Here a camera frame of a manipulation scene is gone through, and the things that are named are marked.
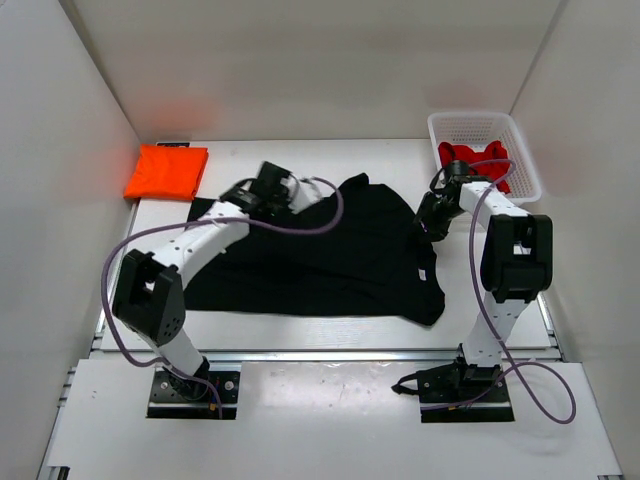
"white enclosure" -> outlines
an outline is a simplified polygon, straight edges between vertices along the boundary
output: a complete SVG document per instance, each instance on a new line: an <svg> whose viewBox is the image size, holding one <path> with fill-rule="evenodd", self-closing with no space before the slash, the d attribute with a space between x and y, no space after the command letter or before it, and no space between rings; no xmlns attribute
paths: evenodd
<svg viewBox="0 0 640 480"><path fill-rule="evenodd" d="M463 439L476 462L508 459L475 469L480 478L640 479L639 24L635 0L0 0L0 478L49 480L49 466L70 465L71 480L276 478L287 462L291 478L309 465L311 477L389 478L398 470L385 470L385 454L463 478L473 473ZM509 113L529 146L543 193L524 207L554 221L554 280L549 309L530 306L510 344L568 377L577 423L545 423L517 380L511 425L412 423L415 399L388 384L453 358L477 311L468 293L430 330L393 317L265 328L232 314L210 327L190 314L212 359L256 361L242 367L243 416L220 427L230 441L215 452L221 470L191 449L216 444L211 422L144 421L151 372L124 365L102 330L99 271L128 231L176 220L188 204L122 199L140 142L207 146L202 195L270 160L335 181L370 170L415 208L435 171L427 117L452 110ZM436 248L443 287L469 286L468 222ZM573 363L560 362L557 342ZM310 351L324 363L304 362ZM316 385L325 377L331 386ZM559 384L531 378L565 412ZM389 432L409 437L393 443ZM163 459L150 466L139 459L152 444ZM425 452L431 471L421 471ZM368 459L366 472L350 453Z"/></svg>

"white table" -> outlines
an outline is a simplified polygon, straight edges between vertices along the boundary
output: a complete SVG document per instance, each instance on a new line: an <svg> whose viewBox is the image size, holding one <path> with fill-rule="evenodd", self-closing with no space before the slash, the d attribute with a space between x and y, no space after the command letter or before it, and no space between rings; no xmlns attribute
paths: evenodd
<svg viewBox="0 0 640 480"><path fill-rule="evenodd" d="M436 173L429 140L234 141L191 145L209 149L198 196L210 198L239 179L255 176L260 164L270 161L299 175L324 177L336 184L366 172L372 183L387 184L415 210ZM189 208L188 202L142 200L132 231L185 221ZM196 348L204 351L455 349L465 339L478 312L469 273L468 232L469 216L465 215L453 222L445 241L434 244L438 254L437 276L447 297L445 312L433 327L399 317L302 318L189 311L184 328ZM165 232L145 237L132 246L152 249L176 234ZM484 233L477 233L478 265L484 237ZM120 332L128 348L148 350L124 326ZM522 314L508 344L519 349L550 346L536 303ZM111 332L105 333L101 348L117 349Z"/></svg>
<svg viewBox="0 0 640 480"><path fill-rule="evenodd" d="M47 464L69 480L491 479L619 475L580 364L551 364L571 385L575 421L551 423L515 376L515 422L421 424L416 397L389 388L429 365L244 363L237 419L146 419L151 369L81 361ZM525 376L550 411L569 403L549 373Z"/></svg>

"orange cloth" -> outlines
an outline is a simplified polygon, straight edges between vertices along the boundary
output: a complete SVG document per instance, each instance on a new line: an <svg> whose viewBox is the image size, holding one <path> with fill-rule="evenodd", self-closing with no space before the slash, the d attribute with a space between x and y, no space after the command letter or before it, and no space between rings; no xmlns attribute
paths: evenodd
<svg viewBox="0 0 640 480"><path fill-rule="evenodd" d="M141 145L124 197L193 200L208 156L206 148Z"/></svg>

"white basket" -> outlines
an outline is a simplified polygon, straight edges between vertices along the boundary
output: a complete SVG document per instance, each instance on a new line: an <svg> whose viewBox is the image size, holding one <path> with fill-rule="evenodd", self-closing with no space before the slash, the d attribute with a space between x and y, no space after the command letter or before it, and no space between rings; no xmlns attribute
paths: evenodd
<svg viewBox="0 0 640 480"><path fill-rule="evenodd" d="M515 172L507 180L511 188L507 197L517 205L540 199L542 188L538 173L518 127L509 115L496 112L434 113L429 115L428 124L438 170L442 168L438 153L441 142L467 145L473 150L483 151L494 140L500 140L516 164Z"/></svg>

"black t-shirt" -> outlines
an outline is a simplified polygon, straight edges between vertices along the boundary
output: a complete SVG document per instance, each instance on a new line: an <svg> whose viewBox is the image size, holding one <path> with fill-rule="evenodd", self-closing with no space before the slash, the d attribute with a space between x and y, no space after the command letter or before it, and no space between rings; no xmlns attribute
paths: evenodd
<svg viewBox="0 0 640 480"><path fill-rule="evenodd" d="M386 185L360 174L340 186L344 214L323 235L296 236L251 227L185 290L188 310L299 316L402 316L432 325L444 310L436 254L412 225L414 213ZM189 220L214 200L196 198ZM334 216L335 195L271 223L316 228Z"/></svg>

